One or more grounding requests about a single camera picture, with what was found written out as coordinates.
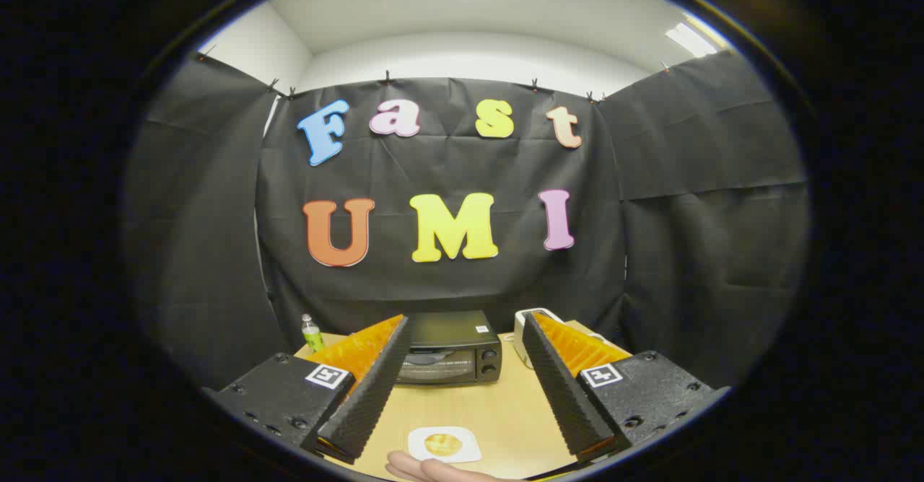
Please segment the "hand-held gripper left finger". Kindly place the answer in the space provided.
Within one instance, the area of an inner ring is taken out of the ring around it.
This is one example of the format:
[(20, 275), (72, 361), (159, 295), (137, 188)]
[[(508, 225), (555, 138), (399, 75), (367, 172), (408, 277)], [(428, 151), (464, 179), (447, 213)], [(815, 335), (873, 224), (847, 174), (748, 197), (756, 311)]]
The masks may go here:
[(395, 315), (305, 359), (275, 354), (206, 395), (272, 442), (355, 463), (409, 352), (410, 324)]

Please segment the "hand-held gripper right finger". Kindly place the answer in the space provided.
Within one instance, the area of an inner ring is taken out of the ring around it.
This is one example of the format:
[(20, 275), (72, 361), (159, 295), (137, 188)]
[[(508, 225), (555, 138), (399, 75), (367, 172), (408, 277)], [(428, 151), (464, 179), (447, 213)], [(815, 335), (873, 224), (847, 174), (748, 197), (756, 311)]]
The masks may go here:
[(726, 396), (659, 351), (628, 354), (531, 311), (522, 342), (565, 445), (588, 463), (634, 452)]

